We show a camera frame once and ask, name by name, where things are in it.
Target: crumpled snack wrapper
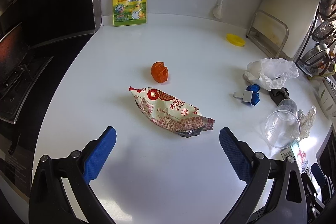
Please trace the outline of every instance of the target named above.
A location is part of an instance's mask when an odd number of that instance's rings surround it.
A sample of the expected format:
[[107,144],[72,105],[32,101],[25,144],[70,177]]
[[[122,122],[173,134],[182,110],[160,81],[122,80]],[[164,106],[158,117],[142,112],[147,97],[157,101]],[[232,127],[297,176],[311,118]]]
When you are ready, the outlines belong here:
[[215,120],[203,117],[199,108],[154,88],[129,88],[142,113],[156,125],[182,137],[213,130]]

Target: yellow lid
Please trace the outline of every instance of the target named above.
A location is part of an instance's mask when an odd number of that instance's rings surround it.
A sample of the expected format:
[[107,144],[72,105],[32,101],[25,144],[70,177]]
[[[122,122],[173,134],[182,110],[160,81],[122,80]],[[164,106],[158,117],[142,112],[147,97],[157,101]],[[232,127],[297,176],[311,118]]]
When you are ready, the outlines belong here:
[[245,45],[244,39],[232,33],[226,34],[226,40],[229,41],[231,44],[238,46],[238,47],[242,47]]

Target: white cutting board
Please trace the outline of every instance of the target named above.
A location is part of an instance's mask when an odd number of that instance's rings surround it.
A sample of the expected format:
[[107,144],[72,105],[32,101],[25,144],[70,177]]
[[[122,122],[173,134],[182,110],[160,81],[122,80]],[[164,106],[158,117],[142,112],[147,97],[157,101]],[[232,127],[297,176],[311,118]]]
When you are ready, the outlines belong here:
[[[284,22],[289,36],[283,52],[293,58],[302,44],[320,0],[263,0],[260,9]],[[285,28],[264,14],[258,14],[253,27],[277,46],[285,37]]]

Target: yellow seasoning pouch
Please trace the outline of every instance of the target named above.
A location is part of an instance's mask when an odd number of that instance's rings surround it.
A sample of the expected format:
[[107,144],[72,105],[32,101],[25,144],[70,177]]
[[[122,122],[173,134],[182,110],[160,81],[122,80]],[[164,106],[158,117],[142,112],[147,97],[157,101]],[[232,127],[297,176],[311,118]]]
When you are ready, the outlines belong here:
[[113,25],[146,23],[146,0],[113,0]]

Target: metal screw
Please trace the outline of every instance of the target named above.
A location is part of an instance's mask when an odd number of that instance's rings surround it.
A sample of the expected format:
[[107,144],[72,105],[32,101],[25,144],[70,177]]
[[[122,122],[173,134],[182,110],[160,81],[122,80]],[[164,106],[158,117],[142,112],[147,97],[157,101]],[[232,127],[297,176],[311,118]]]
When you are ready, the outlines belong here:
[[289,156],[287,159],[288,159],[288,161],[291,162],[291,163],[295,162],[295,159],[294,159],[292,156]]
[[257,153],[255,154],[255,156],[256,156],[258,159],[260,159],[260,160],[264,158],[264,154],[261,153],[261,152],[257,152]]
[[71,157],[73,157],[74,159],[76,159],[76,158],[79,157],[80,154],[81,154],[80,151],[75,150],[75,151],[72,151],[72,153],[71,153]]
[[48,155],[43,155],[43,156],[40,158],[40,161],[41,161],[41,162],[45,162],[45,161],[47,161],[47,159],[48,159]]

